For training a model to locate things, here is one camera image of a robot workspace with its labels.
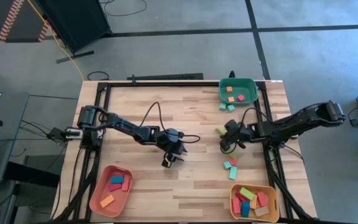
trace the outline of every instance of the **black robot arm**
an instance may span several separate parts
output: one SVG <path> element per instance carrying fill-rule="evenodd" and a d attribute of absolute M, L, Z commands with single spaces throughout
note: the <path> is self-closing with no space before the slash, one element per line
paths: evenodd
<path fill-rule="evenodd" d="M 98 113 L 100 113 L 99 120 L 101 124 L 95 126 Z M 159 126 L 138 126 L 120 118 L 115 113 L 108 113 L 103 108 L 97 106 L 82 107 L 77 126 L 83 130 L 84 137 L 81 141 L 81 146 L 87 149 L 97 149 L 98 145 L 101 144 L 98 131 L 113 128 L 132 136 L 141 145 L 154 145 L 165 151 L 162 161 L 162 166 L 164 167 L 169 168 L 172 162 L 175 162 L 177 159 L 182 161 L 176 155 L 187 152 L 183 142 L 180 140 L 184 136 L 183 132 L 178 132 L 172 128 L 161 131 Z"/>
<path fill-rule="evenodd" d="M 225 124 L 227 133 L 221 136 L 220 145 L 223 151 L 228 151 L 233 143 L 245 148 L 243 142 L 268 140 L 272 147 L 278 147 L 291 137 L 301 135 L 318 126 L 339 126 L 345 121 L 345 118 L 339 104 L 329 101 L 307 106 L 295 114 L 277 121 L 268 120 L 246 125 L 242 121 L 237 123 L 230 120 Z"/>

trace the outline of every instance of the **red block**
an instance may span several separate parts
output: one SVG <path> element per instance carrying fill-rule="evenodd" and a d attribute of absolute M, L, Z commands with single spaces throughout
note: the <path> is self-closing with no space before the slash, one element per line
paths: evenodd
<path fill-rule="evenodd" d="M 234 214 L 241 213 L 239 198 L 234 197 L 234 198 L 232 198 L 231 202 L 232 202 L 232 207 L 233 207 Z"/>
<path fill-rule="evenodd" d="M 240 199 L 241 202 L 249 202 L 248 198 L 244 197 L 239 192 L 236 193 L 236 196 Z"/>
<path fill-rule="evenodd" d="M 121 184 L 109 184 L 109 191 L 117 190 L 121 188 Z"/>
<path fill-rule="evenodd" d="M 267 206 L 266 195 L 263 192 L 256 193 L 258 195 L 258 202 L 261 207 Z"/>
<path fill-rule="evenodd" d="M 237 96 L 237 101 L 242 102 L 244 101 L 245 97 L 243 95 Z"/>
<path fill-rule="evenodd" d="M 236 159 L 230 159 L 229 162 L 230 162 L 230 165 L 235 166 L 237 161 L 236 161 Z"/>
<path fill-rule="evenodd" d="M 131 180 L 129 179 L 129 176 L 125 176 L 124 177 L 124 183 L 122 183 L 122 190 L 123 191 L 128 191 L 128 189 L 129 189 L 129 182 L 130 182 Z"/>

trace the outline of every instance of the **blue block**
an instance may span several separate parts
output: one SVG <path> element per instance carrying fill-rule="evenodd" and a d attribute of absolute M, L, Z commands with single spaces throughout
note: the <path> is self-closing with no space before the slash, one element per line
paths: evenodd
<path fill-rule="evenodd" d="M 221 103 L 221 105 L 219 106 L 219 110 L 226 110 L 226 104 Z"/>
<path fill-rule="evenodd" d="M 225 169 L 230 168 L 230 167 L 231 167 L 230 162 L 229 162 L 229 161 L 224 162 L 224 163 L 223 163 L 223 167 L 224 167 Z"/>
<path fill-rule="evenodd" d="M 112 177 L 110 179 L 110 184 L 121 184 L 121 183 L 124 183 L 123 176 Z"/>
<path fill-rule="evenodd" d="M 230 168 L 230 174 L 229 174 L 229 178 L 232 180 L 235 180 L 237 178 L 237 167 L 232 166 Z"/>
<path fill-rule="evenodd" d="M 233 106 L 233 105 L 229 105 L 229 106 L 227 106 L 227 109 L 228 109 L 230 112 L 232 112 L 232 111 L 234 111 L 234 106 Z"/>
<path fill-rule="evenodd" d="M 249 210 L 250 210 L 249 202 L 242 202 L 241 216 L 247 218 L 249 216 Z"/>

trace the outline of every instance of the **wooden table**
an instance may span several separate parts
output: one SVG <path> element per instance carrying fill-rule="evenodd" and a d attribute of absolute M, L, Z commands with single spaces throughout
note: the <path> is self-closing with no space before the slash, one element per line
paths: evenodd
<path fill-rule="evenodd" d="M 80 108 L 94 104 L 97 85 L 98 82 L 83 83 L 73 122 L 74 127 Z M 266 81 L 266 86 L 273 118 L 279 119 L 290 115 L 283 83 Z M 261 96 L 259 98 L 264 110 L 263 99 Z M 237 162 L 237 180 L 229 180 L 229 171 L 223 169 L 223 162 L 227 160 L 227 156 L 219 150 L 219 137 L 214 129 L 223 126 L 230 119 L 239 121 L 247 106 L 237 106 L 233 113 L 219 111 L 218 87 L 114 87 L 108 111 L 140 124 L 147 109 L 155 101 L 161 104 L 165 127 L 175 128 L 185 134 L 198 134 L 201 136 L 201 141 L 196 144 L 185 144 L 189 152 L 182 156 L 185 161 L 176 162 L 170 169 L 166 169 L 161 166 L 162 150 L 154 146 L 141 146 L 130 136 L 108 129 L 104 136 L 98 178 L 106 166 L 116 165 L 133 173 L 134 184 L 125 209 L 118 217 L 109 218 L 92 213 L 91 221 L 235 221 L 229 211 L 229 189 L 232 185 L 236 183 L 269 185 L 262 145 L 247 144 L 246 149 L 239 147 L 236 149 L 240 155 Z M 247 113 L 245 121 L 247 123 L 257 121 L 254 110 Z M 149 113 L 145 125 L 160 125 L 157 108 Z M 57 215 L 68 204 L 79 145 L 79 141 L 72 141 L 67 147 Z M 300 151 L 297 141 L 289 141 L 288 145 Z M 305 211 L 315 217 L 316 211 L 302 160 L 285 149 L 280 153 L 289 191 Z M 83 155 L 84 152 L 75 171 L 73 195 L 78 187 Z M 86 192 L 81 204 L 80 218 L 85 215 L 87 196 Z M 279 201 L 280 210 L 284 211 L 281 195 Z"/>

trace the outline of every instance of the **gray floor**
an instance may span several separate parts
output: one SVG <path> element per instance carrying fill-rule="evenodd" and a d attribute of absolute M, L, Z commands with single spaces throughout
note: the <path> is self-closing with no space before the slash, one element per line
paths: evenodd
<path fill-rule="evenodd" d="M 113 31 L 250 27 L 244 1 L 146 1 L 148 8 L 143 13 L 109 17 Z M 142 7 L 138 0 L 117 0 L 114 4 L 108 7 L 110 13 Z M 252 5 L 259 27 L 358 24 L 358 1 L 252 0 Z M 357 29 L 263 33 L 260 38 L 270 76 L 284 80 L 292 112 L 326 100 L 340 103 L 345 113 L 356 106 Z M 77 60 L 83 73 L 102 70 L 114 80 L 132 74 L 193 72 L 203 72 L 205 79 L 220 79 L 230 70 L 238 77 L 262 79 L 252 34 L 103 39 L 86 50 L 95 50 L 95 54 Z M 0 91 L 78 97 L 81 78 L 70 62 L 57 65 L 55 60 L 60 57 L 63 54 L 52 40 L 41 44 L 0 43 Z M 75 100 L 31 97 L 25 119 L 64 128 L 71 125 L 75 106 Z M 320 219 L 358 223 L 358 128 L 346 123 L 338 128 L 314 129 L 300 137 L 300 144 Z M 20 153 L 24 147 L 30 155 L 60 152 L 50 142 L 20 142 L 14 152 Z M 45 218 L 26 210 L 21 217 L 29 217 L 28 221 Z"/>

